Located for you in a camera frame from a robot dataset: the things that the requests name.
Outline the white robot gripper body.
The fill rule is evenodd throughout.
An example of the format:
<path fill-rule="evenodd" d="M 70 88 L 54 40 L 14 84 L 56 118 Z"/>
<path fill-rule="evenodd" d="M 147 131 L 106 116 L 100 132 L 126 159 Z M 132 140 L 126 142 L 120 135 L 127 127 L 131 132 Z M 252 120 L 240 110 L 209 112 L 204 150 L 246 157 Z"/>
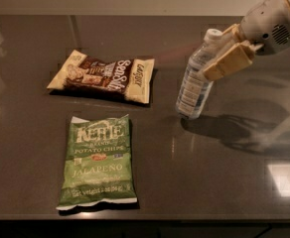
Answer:
<path fill-rule="evenodd" d="M 243 36 L 261 45 L 260 56 L 290 48 L 290 0 L 264 0 L 248 11 L 240 23 Z"/>

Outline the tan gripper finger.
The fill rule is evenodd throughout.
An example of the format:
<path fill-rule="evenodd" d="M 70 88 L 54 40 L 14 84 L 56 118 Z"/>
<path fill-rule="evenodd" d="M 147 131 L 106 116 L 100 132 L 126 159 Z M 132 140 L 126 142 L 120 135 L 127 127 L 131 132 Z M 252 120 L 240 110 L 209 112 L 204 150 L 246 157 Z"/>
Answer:
<path fill-rule="evenodd" d="M 237 55 L 240 49 L 241 42 L 242 34 L 240 32 L 239 24 L 231 25 L 221 35 L 218 43 L 217 55 Z"/>
<path fill-rule="evenodd" d="M 234 44 L 223 55 L 203 70 L 208 81 L 219 80 L 252 65 L 255 57 L 255 46 L 249 41 Z"/>

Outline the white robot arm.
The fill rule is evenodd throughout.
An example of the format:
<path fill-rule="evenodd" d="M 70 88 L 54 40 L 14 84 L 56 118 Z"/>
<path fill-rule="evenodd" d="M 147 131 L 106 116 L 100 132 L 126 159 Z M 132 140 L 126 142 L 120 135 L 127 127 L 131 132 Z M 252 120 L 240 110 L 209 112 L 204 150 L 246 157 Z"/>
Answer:
<path fill-rule="evenodd" d="M 256 56 L 271 56 L 290 48 L 290 0 L 263 0 L 239 24 L 217 41 L 216 57 L 203 69 L 215 81 L 252 65 Z"/>

